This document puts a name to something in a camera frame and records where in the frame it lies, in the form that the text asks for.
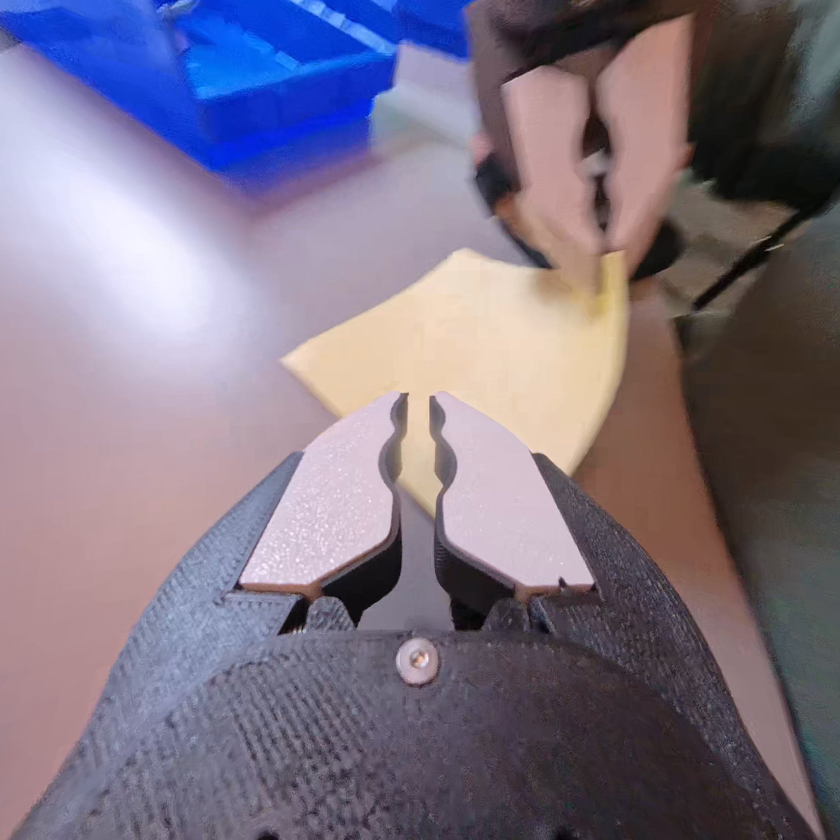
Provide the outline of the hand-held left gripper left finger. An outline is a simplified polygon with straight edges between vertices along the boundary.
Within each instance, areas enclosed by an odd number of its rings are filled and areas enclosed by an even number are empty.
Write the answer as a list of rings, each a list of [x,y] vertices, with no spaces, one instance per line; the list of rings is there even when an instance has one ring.
[[[341,601],[358,621],[402,571],[407,394],[388,392],[336,421],[300,454],[239,576],[246,592]]]

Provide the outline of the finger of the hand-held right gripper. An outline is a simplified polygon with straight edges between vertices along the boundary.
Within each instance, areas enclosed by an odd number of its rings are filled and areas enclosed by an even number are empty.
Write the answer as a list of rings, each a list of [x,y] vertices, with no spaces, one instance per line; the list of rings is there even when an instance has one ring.
[[[503,85],[501,96],[519,182],[506,223],[559,283],[593,298],[601,285],[605,236],[583,156],[589,84],[558,66],[540,66]]]
[[[686,165],[694,27],[687,14],[644,29],[596,82],[597,111],[612,149],[605,249],[623,255],[628,277],[653,245]]]

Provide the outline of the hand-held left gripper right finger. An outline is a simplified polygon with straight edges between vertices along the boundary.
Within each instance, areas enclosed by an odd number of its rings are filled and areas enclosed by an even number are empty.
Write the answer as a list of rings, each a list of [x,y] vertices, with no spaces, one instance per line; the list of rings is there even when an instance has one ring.
[[[595,577],[533,453],[497,421],[447,392],[431,397],[435,573],[480,615],[502,600],[590,595]]]

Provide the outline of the yellow backed black patterned paper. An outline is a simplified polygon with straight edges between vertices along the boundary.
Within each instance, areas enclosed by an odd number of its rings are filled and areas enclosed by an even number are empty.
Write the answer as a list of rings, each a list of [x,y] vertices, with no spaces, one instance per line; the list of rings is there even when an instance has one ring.
[[[601,273],[590,293],[568,287],[556,270],[461,249],[281,362],[336,417],[387,392],[408,394],[400,484],[432,517],[441,483],[428,404],[437,392],[576,472],[612,408],[627,352],[623,253],[605,255]]]

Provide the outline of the blue plastic bin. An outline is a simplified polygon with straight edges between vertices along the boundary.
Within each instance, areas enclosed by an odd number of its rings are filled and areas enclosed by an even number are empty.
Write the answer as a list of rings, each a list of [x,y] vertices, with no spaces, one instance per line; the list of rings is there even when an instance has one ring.
[[[394,1],[392,15],[401,41],[466,61],[470,1]]]
[[[2,30],[212,171],[365,120],[393,2],[17,1]]]

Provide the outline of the person's right forearm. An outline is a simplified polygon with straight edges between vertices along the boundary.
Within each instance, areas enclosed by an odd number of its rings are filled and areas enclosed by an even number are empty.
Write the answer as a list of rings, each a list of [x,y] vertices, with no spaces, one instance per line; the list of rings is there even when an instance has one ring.
[[[715,2],[692,99],[692,171],[730,201],[803,209],[839,180],[839,2]]]

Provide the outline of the dark green cloth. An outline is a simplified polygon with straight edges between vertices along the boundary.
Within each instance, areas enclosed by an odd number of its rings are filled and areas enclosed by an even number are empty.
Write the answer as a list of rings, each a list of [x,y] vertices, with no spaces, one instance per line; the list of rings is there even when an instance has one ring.
[[[839,827],[839,205],[734,309],[691,316],[684,393],[827,838]]]

